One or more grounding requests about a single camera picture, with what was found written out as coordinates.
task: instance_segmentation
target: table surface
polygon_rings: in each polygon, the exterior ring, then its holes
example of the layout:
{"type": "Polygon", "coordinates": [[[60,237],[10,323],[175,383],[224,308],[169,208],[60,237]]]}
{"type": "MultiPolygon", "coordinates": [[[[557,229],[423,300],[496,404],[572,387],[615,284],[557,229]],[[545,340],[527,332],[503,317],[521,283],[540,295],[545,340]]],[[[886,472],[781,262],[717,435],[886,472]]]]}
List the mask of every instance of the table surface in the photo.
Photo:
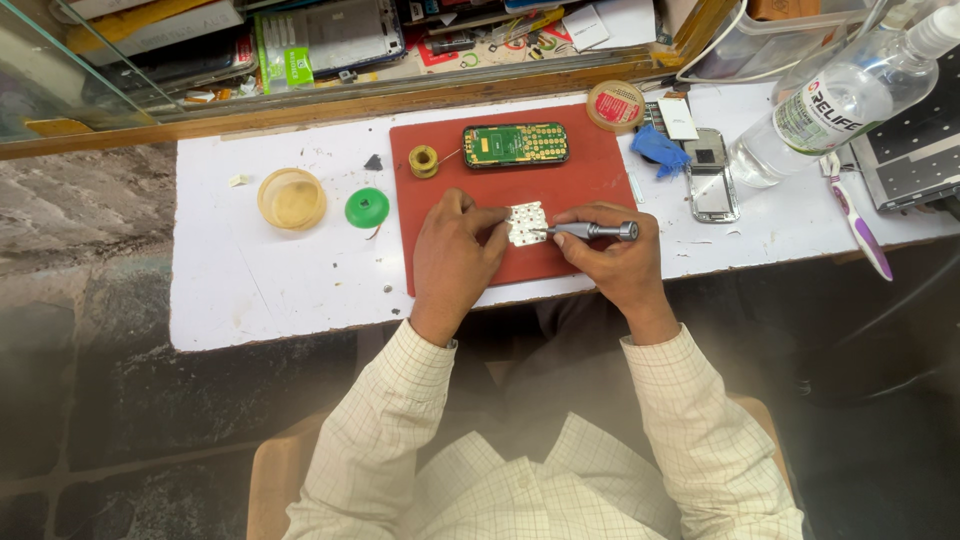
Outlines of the table surface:
{"type": "MultiPolygon", "coordinates": [[[[694,121],[699,127],[720,130],[730,144],[772,107],[771,87],[696,85],[689,95],[694,121]]],[[[408,316],[413,298],[405,290],[393,175],[405,157],[394,160],[390,128],[585,102],[586,94],[579,94],[424,110],[234,140],[212,136],[180,141],[170,291],[174,347],[203,351],[408,316]],[[363,168],[371,154],[380,155],[382,171],[363,168]],[[324,187],[326,216],[310,231],[276,229],[257,210],[259,184],[284,167],[310,171],[324,187]],[[229,187],[228,179],[235,174],[248,175],[250,183],[229,187]],[[344,216],[347,197],[367,186],[382,190],[392,206],[379,234],[370,240],[366,238],[371,231],[353,228],[344,216]]],[[[618,138],[620,152],[627,171],[640,180],[645,202],[637,207],[660,220],[665,279],[857,249],[817,167],[768,189],[737,183],[740,219],[705,224],[693,218],[684,199],[684,177],[657,179],[657,167],[629,151],[631,138],[632,134],[618,138]]],[[[881,245],[960,233],[960,222],[944,212],[911,209],[906,215],[878,214],[859,173],[846,173],[843,183],[881,245]]],[[[488,288],[477,306],[592,288],[593,282],[584,275],[500,285],[488,288]]]]}

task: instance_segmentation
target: screwdriver handle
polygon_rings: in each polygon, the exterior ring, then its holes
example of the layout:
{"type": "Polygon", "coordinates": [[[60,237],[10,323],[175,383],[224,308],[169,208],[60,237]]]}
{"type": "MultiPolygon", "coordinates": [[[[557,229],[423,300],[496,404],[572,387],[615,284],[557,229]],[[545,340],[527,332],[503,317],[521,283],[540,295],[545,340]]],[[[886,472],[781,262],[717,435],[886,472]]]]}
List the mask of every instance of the screwdriver handle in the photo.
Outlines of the screwdriver handle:
{"type": "Polygon", "coordinates": [[[619,227],[604,227],[589,221],[563,223],[554,225],[546,230],[548,233],[570,233],[584,240],[592,240],[600,236],[619,236],[625,242],[633,242],[639,236],[639,227],[636,221],[624,221],[619,227]]]}

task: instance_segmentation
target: wooden chair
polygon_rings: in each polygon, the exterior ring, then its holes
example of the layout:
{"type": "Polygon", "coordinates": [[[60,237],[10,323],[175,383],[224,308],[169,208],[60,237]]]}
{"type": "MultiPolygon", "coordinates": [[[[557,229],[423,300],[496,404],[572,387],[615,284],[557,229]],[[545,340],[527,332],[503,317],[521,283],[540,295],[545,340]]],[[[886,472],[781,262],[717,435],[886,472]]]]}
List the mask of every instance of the wooden chair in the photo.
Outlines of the wooden chair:
{"type": "MultiPolygon", "coordinates": [[[[729,394],[760,424],[774,441],[774,461],[790,487],[790,479],[780,451],[780,441],[774,428],[773,418],[766,405],[757,398],[729,394]]],[[[266,440],[256,449],[250,480],[250,503],[247,515],[247,540],[279,540],[290,527],[287,506],[300,499],[300,487],[306,478],[310,458],[320,436],[320,426],[333,408],[340,402],[297,422],[266,440]]]]}

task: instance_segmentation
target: green plastic cap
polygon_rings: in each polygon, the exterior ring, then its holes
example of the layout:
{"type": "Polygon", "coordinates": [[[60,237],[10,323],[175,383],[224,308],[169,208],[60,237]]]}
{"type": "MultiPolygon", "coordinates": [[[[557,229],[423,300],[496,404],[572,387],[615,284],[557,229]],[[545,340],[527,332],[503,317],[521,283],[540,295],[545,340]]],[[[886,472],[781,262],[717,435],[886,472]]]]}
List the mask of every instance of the green plastic cap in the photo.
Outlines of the green plastic cap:
{"type": "Polygon", "coordinates": [[[390,213],[390,200],[375,187],[364,187],[347,199],[347,221],[357,229],[372,229],[390,213]]]}

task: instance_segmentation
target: circuit board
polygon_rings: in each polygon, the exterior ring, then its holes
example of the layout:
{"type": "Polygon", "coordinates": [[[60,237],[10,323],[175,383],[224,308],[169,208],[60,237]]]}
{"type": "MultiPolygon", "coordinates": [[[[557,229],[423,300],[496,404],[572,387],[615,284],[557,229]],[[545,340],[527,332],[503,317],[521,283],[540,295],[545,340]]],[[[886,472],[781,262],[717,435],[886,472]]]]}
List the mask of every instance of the circuit board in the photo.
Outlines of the circuit board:
{"type": "Polygon", "coordinates": [[[566,130],[556,122],[464,128],[464,161],[473,168],[566,161],[566,130]]]}

